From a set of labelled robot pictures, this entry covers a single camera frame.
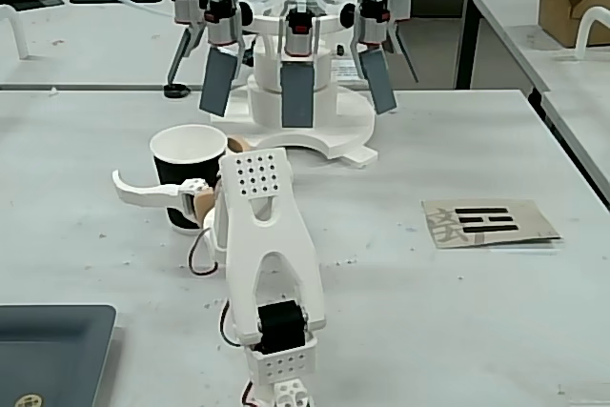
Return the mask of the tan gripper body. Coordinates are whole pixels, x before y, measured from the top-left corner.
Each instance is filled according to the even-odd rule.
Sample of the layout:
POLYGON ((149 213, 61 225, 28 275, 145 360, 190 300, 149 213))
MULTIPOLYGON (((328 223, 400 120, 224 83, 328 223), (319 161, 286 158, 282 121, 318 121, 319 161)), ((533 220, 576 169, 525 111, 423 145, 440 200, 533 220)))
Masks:
POLYGON ((217 182, 213 187, 205 185, 198 188, 193 196, 195 220, 200 229, 205 228, 205 218, 222 196, 222 186, 217 182))

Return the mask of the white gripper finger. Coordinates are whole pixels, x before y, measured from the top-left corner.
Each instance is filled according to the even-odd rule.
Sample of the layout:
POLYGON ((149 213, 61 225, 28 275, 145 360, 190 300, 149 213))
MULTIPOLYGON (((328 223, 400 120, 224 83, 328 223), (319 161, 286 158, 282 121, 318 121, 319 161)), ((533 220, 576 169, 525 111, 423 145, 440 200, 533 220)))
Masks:
POLYGON ((118 197, 127 204, 142 208, 166 208, 179 211, 187 220, 198 224, 194 216, 193 196, 198 188, 208 185, 205 180, 191 178, 182 184, 135 187, 123 181, 118 170, 112 173, 118 197))

